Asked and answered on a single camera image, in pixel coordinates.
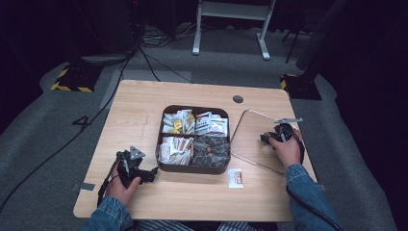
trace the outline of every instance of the black divided box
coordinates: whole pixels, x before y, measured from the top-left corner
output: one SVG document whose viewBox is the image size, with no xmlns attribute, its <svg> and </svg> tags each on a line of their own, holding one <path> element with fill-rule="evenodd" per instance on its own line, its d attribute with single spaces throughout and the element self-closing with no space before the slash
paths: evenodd
<svg viewBox="0 0 408 231">
<path fill-rule="evenodd" d="M 173 133 L 165 133 L 163 132 L 165 123 L 164 123 L 164 118 L 165 114 L 176 114 L 178 111 L 182 110 L 191 110 L 192 115 L 194 118 L 197 115 L 201 115 L 207 112 L 211 112 L 212 115 L 220 115 L 221 118 L 226 118 L 227 119 L 227 136 L 226 136 L 226 141 L 228 145 L 231 143 L 230 141 L 230 131 L 229 131 L 229 117 L 228 114 L 223 111 L 222 109 L 218 108 L 201 108 L 201 107 L 193 107 L 193 106 L 179 106 L 179 105 L 171 105 L 168 106 L 164 109 L 163 114 L 162 114 L 162 122 L 160 125 L 160 131 L 159 131 L 159 136 L 157 139 L 157 145 L 156 145 L 156 160 L 159 168 L 163 171 L 172 171 L 172 172 L 185 172 L 185 173 L 200 173 L 200 174 L 221 174 L 223 173 L 227 168 L 228 164 L 231 160 L 231 149 L 228 146 L 228 158 L 225 161 L 224 166 L 222 167 L 212 167 L 212 166 L 198 166 L 194 165 L 192 163 L 192 158 L 190 160 L 190 163 L 188 165 L 174 165 L 174 164 L 164 164 L 160 162 L 160 152 L 161 152 L 161 144 L 163 143 L 163 138 L 165 137 L 175 137 L 175 138 L 193 138 L 194 140 L 196 139 L 205 139 L 206 137 L 196 135 L 195 133 L 192 134 L 173 134 Z M 191 154 L 192 156 L 194 155 L 193 153 L 193 147 L 191 146 Z"/>
</svg>

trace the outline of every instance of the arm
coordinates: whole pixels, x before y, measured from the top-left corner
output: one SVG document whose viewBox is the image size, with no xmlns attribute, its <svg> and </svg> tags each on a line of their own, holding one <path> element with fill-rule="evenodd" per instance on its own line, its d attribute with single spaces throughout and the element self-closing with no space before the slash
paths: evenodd
<svg viewBox="0 0 408 231">
<path fill-rule="evenodd" d="M 294 132 L 302 141 L 301 134 L 297 130 Z M 296 139 L 292 137 L 285 142 L 269 139 L 269 142 L 276 148 L 279 159 L 286 169 L 286 180 L 290 193 L 338 223 L 338 219 L 321 190 L 300 164 L 300 149 Z M 296 230 L 334 230 L 331 224 L 293 198 L 291 198 L 290 206 Z"/>
<path fill-rule="evenodd" d="M 127 206 L 139 183 L 140 178 L 136 177 L 126 189 L 118 177 L 116 165 L 111 175 L 111 182 L 106 189 L 105 198 L 81 230 L 124 230 L 132 226 L 133 221 Z"/>
</svg>

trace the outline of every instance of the light wood tabletop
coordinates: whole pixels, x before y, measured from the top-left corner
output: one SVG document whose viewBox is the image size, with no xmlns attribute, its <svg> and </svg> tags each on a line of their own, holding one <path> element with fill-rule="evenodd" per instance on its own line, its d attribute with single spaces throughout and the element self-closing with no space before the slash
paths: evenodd
<svg viewBox="0 0 408 231">
<path fill-rule="evenodd" d="M 243 102 L 234 102 L 235 95 L 241 96 Z M 134 145 L 146 155 L 141 169 L 150 170 L 157 166 L 156 144 L 163 110 L 169 105 L 220 108 L 229 115 L 231 136 L 246 110 L 255 110 L 275 118 L 294 118 L 289 96 L 283 90 L 123 80 L 117 89 L 84 181 L 95 185 L 95 188 L 93 191 L 80 191 L 74 207 L 76 217 L 89 218 L 96 209 L 98 190 L 115 161 L 117 151 L 129 150 L 130 145 Z M 245 125 L 251 120 L 247 117 L 242 122 L 244 119 Z M 274 124 L 263 126 L 265 132 L 273 131 Z M 233 140 L 232 148 L 240 154 L 250 155 L 258 150 L 248 146 L 260 138 L 259 135 L 246 138 L 245 130 L 242 129 L 237 135 L 239 141 Z M 283 171 L 282 164 L 272 150 L 269 157 L 268 161 L 277 170 Z M 307 151 L 303 165 L 316 180 Z M 230 168 L 242 170 L 242 189 L 229 189 L 227 171 Z M 293 219 L 284 176 L 234 156 L 231 157 L 228 169 L 219 175 L 159 169 L 155 181 L 143 183 L 135 193 L 128 208 L 132 218 L 246 221 Z"/>
</svg>

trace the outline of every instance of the denim sleeve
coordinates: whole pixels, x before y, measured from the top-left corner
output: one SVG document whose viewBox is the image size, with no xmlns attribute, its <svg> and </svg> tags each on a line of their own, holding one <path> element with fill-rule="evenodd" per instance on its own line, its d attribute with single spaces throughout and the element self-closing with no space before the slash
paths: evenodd
<svg viewBox="0 0 408 231">
<path fill-rule="evenodd" d="M 81 230 L 124 230 L 132 225 L 126 206 L 116 198 L 107 196 Z"/>
<path fill-rule="evenodd" d="M 320 188 L 302 165 L 292 165 L 286 171 L 289 190 L 294 196 L 339 224 Z M 296 230 L 335 230 L 329 223 L 313 214 L 291 198 L 291 211 Z"/>
</svg>

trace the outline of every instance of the white metal table frame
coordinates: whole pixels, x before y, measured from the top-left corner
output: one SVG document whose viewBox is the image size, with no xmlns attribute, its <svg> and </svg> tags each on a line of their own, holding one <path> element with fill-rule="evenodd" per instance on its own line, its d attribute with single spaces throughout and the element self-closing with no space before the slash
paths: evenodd
<svg viewBox="0 0 408 231">
<path fill-rule="evenodd" d="M 201 41 L 201 16 L 218 16 L 231 17 L 241 19 L 263 20 L 264 25 L 262 32 L 256 34 L 259 46 L 261 48 L 264 60 L 269 60 L 270 55 L 265 45 L 265 34 L 267 33 L 270 17 L 272 16 L 273 8 L 276 0 L 271 0 L 268 6 L 252 6 L 244 4 L 208 2 L 199 0 L 197 8 L 197 27 L 195 30 L 194 45 L 192 47 L 193 55 L 200 53 Z"/>
</svg>

